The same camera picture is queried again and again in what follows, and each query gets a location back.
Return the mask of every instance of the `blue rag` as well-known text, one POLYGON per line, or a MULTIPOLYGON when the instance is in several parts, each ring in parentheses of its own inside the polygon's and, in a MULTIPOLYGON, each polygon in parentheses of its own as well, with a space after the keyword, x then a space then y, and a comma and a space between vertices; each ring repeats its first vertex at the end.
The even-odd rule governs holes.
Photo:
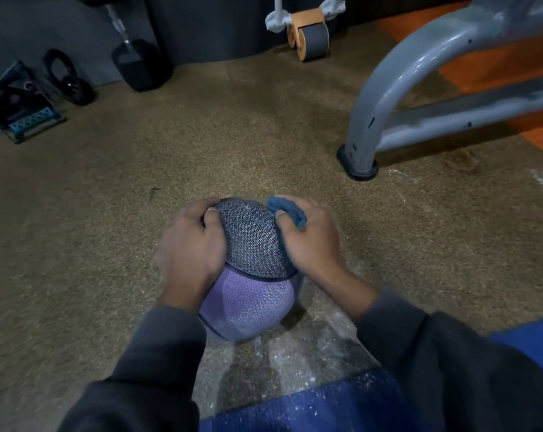
POLYGON ((305 223, 307 222, 307 217, 304 214, 304 211, 299 209, 295 203, 291 200, 284 199, 282 197, 269 197, 267 200, 267 207, 271 212, 274 213, 282 210, 285 211, 293 220, 293 223, 297 226, 298 229, 303 229, 305 223))

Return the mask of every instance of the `left hand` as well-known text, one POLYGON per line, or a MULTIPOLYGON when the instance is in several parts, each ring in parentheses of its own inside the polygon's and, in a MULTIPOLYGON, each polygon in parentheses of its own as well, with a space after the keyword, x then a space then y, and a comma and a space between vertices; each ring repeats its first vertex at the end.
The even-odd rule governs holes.
POLYGON ((224 269, 227 245, 219 213, 209 197, 189 203, 166 224, 154 261, 165 289, 158 305, 197 313, 224 269))

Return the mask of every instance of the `orange wooden floor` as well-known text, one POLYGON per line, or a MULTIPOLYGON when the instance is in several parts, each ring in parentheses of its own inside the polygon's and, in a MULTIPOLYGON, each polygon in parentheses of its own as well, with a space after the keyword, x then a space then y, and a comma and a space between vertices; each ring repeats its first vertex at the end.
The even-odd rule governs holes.
MULTIPOLYGON (((427 22, 467 4, 453 3, 392 16, 380 20, 379 25, 395 40, 401 41, 427 22)), ((543 36, 464 55, 444 65, 439 71, 463 93, 475 93, 540 77, 543 75, 543 36)), ((543 150, 543 112, 514 118, 509 123, 543 150)))

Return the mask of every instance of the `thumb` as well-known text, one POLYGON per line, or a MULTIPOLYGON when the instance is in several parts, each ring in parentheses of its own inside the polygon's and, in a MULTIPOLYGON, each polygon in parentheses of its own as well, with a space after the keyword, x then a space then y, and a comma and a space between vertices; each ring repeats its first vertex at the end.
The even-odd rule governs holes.
POLYGON ((291 217, 287 214, 287 212, 282 211, 281 209, 275 212, 275 222, 281 230, 284 238, 288 233, 299 232, 299 229, 297 229, 297 226, 291 217))
POLYGON ((203 223, 205 224, 205 229, 208 232, 221 232, 223 233, 224 227, 221 225, 221 218, 219 217, 219 212, 216 208, 210 207, 205 214, 203 215, 203 223))

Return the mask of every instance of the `medicine ball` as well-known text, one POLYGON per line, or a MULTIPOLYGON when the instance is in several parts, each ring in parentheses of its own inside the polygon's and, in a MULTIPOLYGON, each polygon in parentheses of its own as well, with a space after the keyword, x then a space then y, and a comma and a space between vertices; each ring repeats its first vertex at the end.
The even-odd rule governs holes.
POLYGON ((249 339, 287 315, 303 275, 291 263, 268 207, 229 198, 215 208, 227 239, 227 262, 205 297, 199 318, 223 339, 249 339))
POLYGON ((78 106, 88 105, 95 100, 95 91, 86 80, 79 77, 71 59, 64 52, 52 48, 45 53, 42 60, 50 83, 58 89, 65 100, 78 106), (53 64, 56 60, 59 60, 67 71, 61 79, 53 73, 53 64))

